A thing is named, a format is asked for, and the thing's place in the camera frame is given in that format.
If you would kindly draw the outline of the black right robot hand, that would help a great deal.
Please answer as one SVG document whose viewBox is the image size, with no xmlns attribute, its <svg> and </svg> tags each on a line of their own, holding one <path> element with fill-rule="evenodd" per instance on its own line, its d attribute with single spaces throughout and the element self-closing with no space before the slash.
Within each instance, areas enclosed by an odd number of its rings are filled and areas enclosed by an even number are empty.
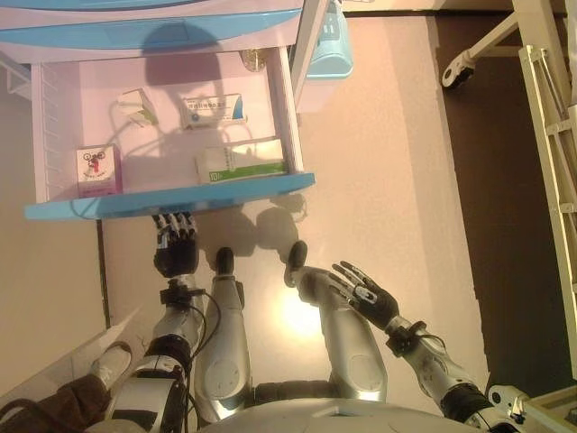
<svg viewBox="0 0 577 433">
<path fill-rule="evenodd" d="M 399 315 L 397 301 L 373 278 L 346 261 L 332 265 L 329 278 L 347 303 L 376 328 L 385 331 Z"/>
</svg>

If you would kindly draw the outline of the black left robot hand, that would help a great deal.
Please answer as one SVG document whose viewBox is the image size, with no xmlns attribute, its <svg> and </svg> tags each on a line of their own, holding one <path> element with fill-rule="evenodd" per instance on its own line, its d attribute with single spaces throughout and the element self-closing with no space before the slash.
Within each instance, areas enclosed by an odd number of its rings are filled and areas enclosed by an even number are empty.
<svg viewBox="0 0 577 433">
<path fill-rule="evenodd" d="M 165 278 L 194 274 L 198 266 L 197 232 L 189 212 L 152 216 L 157 229 L 153 263 Z"/>
</svg>

